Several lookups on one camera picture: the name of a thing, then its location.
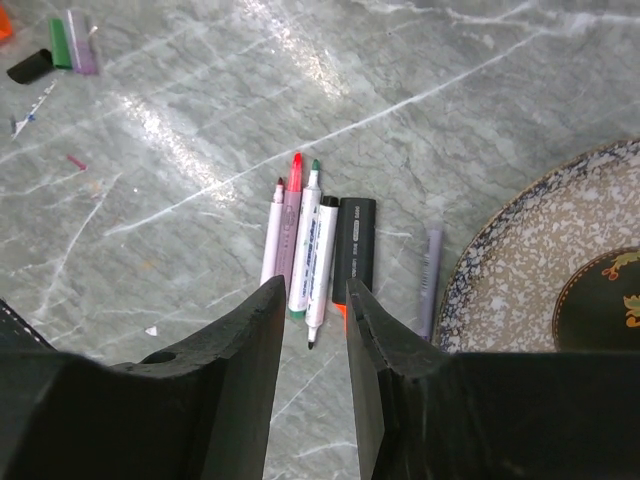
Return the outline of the black capped marker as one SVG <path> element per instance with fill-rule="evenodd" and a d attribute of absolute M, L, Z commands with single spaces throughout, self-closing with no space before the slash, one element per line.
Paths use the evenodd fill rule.
<path fill-rule="evenodd" d="M 314 348 L 318 331 L 324 322 L 329 278 L 332 268 L 336 225 L 340 200 L 324 196 L 318 213 L 318 231 L 312 262 L 311 288 L 305 323 L 308 327 L 307 346 Z"/>

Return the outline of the pink highlighter cap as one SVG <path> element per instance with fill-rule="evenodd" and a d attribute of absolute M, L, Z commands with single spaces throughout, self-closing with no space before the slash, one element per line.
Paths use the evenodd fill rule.
<path fill-rule="evenodd" d="M 98 67 L 90 45 L 85 15 L 80 11 L 67 9 L 63 21 L 74 72 L 82 75 L 96 75 Z"/>

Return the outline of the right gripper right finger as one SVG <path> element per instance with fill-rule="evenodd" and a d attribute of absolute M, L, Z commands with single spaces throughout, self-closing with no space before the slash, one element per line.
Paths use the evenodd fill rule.
<path fill-rule="evenodd" d="M 448 354 L 346 290 L 362 478 L 638 477 L 636 354 Z"/>

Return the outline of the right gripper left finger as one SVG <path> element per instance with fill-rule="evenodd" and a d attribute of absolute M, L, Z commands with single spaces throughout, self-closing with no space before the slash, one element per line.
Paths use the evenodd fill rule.
<path fill-rule="evenodd" d="M 5 479 L 259 479 L 285 320 L 281 277 L 184 340 L 105 366 L 1 308 Z"/>

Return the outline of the black marker cap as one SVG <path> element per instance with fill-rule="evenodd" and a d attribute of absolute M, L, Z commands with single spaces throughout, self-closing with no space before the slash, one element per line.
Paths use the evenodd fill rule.
<path fill-rule="evenodd" d="M 20 85 L 29 85 L 54 70 L 52 54 L 48 49 L 40 49 L 28 58 L 9 68 L 8 77 Z"/>

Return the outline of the pink highlighter pen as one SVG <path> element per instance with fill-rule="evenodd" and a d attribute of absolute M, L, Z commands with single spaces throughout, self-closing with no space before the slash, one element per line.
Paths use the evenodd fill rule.
<path fill-rule="evenodd" d="M 287 186 L 284 192 L 275 275 L 282 275 L 285 293 L 289 294 L 293 261 L 298 232 L 302 196 L 303 159 L 296 152 L 292 160 Z"/>

